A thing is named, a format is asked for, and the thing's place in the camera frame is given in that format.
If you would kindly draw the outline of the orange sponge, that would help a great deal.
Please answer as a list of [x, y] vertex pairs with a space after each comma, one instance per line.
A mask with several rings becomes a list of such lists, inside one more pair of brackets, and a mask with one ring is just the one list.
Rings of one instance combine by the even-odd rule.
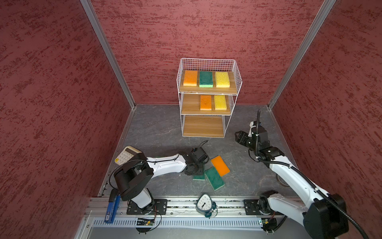
[[211, 111], [212, 110], [212, 96], [211, 95], [201, 95], [200, 96], [200, 110], [201, 111]]
[[186, 70], [183, 85], [186, 87], [196, 87], [198, 85], [198, 71]]
[[228, 168], [226, 163], [223, 161], [221, 156], [217, 156], [217, 157], [213, 158], [211, 160], [211, 162], [212, 162], [213, 166], [215, 167], [215, 169], [217, 170], [220, 177], [223, 177], [223, 176], [227, 175], [228, 173], [230, 173], [230, 169]]

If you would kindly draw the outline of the yellow sponge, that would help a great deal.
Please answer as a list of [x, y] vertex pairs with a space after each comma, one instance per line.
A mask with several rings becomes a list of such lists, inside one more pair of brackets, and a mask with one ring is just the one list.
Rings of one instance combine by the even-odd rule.
[[226, 111], [226, 97], [224, 95], [214, 95], [214, 107], [216, 111]]
[[230, 88], [228, 72], [215, 72], [215, 83], [217, 88]]

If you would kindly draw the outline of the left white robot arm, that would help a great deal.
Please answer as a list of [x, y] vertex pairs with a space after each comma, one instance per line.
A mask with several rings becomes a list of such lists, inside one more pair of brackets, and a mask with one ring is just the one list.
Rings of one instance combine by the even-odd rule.
[[190, 153], [179, 152], [167, 157], [147, 157], [142, 151], [127, 146], [114, 160], [119, 167], [112, 175], [121, 200], [131, 200], [148, 213], [155, 206], [153, 196], [146, 189], [151, 179], [170, 173], [201, 176], [209, 160], [210, 157], [200, 146]]

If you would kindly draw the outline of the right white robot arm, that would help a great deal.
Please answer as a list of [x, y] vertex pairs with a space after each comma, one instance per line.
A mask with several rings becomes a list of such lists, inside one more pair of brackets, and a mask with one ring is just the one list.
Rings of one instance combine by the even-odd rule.
[[275, 190], [262, 193], [257, 210], [263, 215], [279, 212], [301, 224], [313, 239], [335, 239], [349, 231], [346, 203], [338, 194], [330, 194], [301, 171], [277, 147], [271, 146], [261, 123], [253, 121], [250, 131], [237, 131], [235, 140], [254, 153], [253, 160], [265, 164], [299, 196], [300, 203]]

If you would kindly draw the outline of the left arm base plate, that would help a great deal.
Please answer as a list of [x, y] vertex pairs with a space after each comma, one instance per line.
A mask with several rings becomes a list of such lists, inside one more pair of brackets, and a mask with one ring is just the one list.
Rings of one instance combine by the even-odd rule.
[[126, 210], [127, 215], [165, 215], [167, 211], [167, 199], [154, 199], [153, 206], [146, 209], [141, 209], [132, 200], [128, 201], [128, 206]]

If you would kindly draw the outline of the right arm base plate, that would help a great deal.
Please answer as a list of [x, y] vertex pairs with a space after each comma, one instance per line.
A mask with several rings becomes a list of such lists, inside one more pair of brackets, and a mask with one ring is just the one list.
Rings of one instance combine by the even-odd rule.
[[247, 216], [261, 216], [261, 215], [265, 215], [260, 210], [260, 205], [259, 205], [258, 201], [259, 201], [258, 199], [245, 199], [245, 200], [243, 200], [245, 214]]

